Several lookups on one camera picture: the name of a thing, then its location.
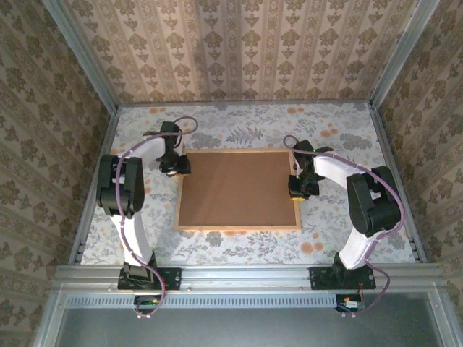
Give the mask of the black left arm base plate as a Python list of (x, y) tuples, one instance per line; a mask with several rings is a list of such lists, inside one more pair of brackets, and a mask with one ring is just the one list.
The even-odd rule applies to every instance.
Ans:
[[(182, 269), (179, 267), (156, 268), (166, 290), (180, 289)], [(117, 288), (119, 290), (160, 291), (160, 280), (148, 269), (131, 265), (124, 265), (119, 272)]]

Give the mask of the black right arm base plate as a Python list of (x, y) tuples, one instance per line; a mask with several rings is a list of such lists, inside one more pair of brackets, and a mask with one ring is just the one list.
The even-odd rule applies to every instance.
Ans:
[(373, 270), (363, 266), (355, 270), (337, 270), (334, 267), (310, 267), (312, 290), (376, 289)]

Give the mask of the aluminium enclosure post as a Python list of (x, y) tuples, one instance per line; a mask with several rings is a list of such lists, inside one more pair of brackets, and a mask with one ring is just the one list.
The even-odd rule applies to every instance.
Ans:
[(438, 7), (439, 2), (440, 0), (418, 1), (416, 9), (370, 97), (370, 105), (373, 108), (379, 107), (387, 96), (395, 79), (422, 35), (427, 23)]
[(93, 85), (102, 103), (110, 114), (116, 113), (119, 102), (115, 92), (111, 90), (103, 69), (94, 56), (83, 29), (73, 18), (64, 0), (42, 0), (50, 15), (57, 24), (64, 39), (72, 49), (86, 76)]

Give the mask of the grey metal panel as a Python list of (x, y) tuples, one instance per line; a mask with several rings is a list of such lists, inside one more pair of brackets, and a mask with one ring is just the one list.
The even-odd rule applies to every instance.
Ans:
[(443, 347), (425, 309), (165, 309), (138, 319), (128, 309), (70, 309), (54, 347)]

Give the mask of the black connector board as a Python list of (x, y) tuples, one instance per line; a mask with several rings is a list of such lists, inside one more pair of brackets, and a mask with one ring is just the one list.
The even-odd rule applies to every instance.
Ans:
[(361, 294), (337, 294), (335, 310), (341, 313), (358, 312), (365, 308)]
[(139, 316), (152, 315), (161, 302), (161, 295), (152, 296), (135, 296), (133, 300), (133, 309)]

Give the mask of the aluminium table side rail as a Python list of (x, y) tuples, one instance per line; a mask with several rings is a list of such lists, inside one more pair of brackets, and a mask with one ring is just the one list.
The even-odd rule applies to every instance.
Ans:
[(68, 265), (79, 265), (82, 259), (82, 253), (85, 250), (85, 242), (90, 231), (93, 215), (96, 207), (96, 188), (98, 183), (99, 160), (102, 155), (109, 154), (113, 144), (116, 128), (119, 123), (119, 110), (116, 108), (109, 117), (108, 128), (106, 130), (101, 150), (97, 156), (96, 167), (93, 173), (90, 188), (87, 193), (85, 204), (80, 216), (80, 221), (75, 234), (75, 240), (68, 259)]
[(370, 116), (371, 116), (373, 125), (375, 127), (375, 132), (377, 134), (378, 142), (381, 147), (381, 151), (383, 153), (384, 160), (386, 162), (386, 165), (391, 169), (393, 178), (396, 182), (399, 196), (404, 206), (404, 210), (406, 213), (405, 230), (409, 237), (409, 242), (412, 245), (413, 254), (417, 261), (421, 263), (426, 263), (428, 262), (428, 259), (426, 257), (424, 247), (420, 240), (417, 226), (413, 218), (412, 210), (411, 210), (411, 207), (409, 206), (407, 195), (404, 190), (404, 186), (403, 186), (400, 174), (399, 174), (399, 170), (396, 165), (394, 154), (392, 152), (391, 146), (388, 141), (386, 130), (384, 128), (378, 109), (374, 105), (368, 105), (368, 106), (370, 110)]

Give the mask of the aluminium lower beam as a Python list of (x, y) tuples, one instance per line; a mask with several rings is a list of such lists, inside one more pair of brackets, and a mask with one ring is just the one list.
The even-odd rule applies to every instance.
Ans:
[(33, 347), (55, 347), (67, 305), (67, 294), (53, 289), (46, 303)]
[(428, 299), (437, 327), (440, 347), (459, 347), (458, 336), (451, 320), (451, 302), (446, 297), (446, 292), (440, 286), (434, 285), (428, 292)]

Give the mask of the aluminium mounting rail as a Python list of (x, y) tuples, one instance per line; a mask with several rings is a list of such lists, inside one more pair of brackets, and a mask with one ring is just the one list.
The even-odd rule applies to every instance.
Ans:
[[(310, 265), (184, 265), (179, 292), (182, 294), (307, 293), (311, 291)], [(120, 265), (59, 266), (54, 290), (75, 293), (113, 293), (117, 290)], [(379, 264), (374, 272), (378, 293), (391, 279), (388, 291), (426, 292), (445, 287), (436, 264)]]

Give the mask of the thin aluminium table rail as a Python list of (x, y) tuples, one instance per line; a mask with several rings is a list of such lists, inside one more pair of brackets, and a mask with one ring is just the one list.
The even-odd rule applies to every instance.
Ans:
[(163, 102), (163, 103), (120, 103), (118, 108), (130, 107), (166, 107), (166, 106), (235, 106), (235, 105), (311, 105), (311, 104), (370, 104), (369, 100), (228, 100), (228, 101), (193, 101), (193, 102)]

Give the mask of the floral print tablecloth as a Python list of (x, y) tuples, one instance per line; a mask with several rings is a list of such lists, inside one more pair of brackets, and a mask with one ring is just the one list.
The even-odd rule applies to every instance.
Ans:
[[(165, 120), (184, 118), (183, 129), (198, 121), (185, 149), (275, 148), (284, 136), (329, 146), (364, 167), (384, 163), (383, 153), (364, 103), (218, 104), (123, 108), (119, 112), (111, 151), (122, 154), (144, 132), (156, 131)], [(329, 180), (320, 195), (300, 205), (298, 232), (243, 231), (208, 233), (174, 230), (178, 181), (163, 175), (157, 164), (144, 173), (143, 225), (156, 259), (162, 265), (302, 265), (328, 264), (343, 247), (352, 224), (347, 193)]]

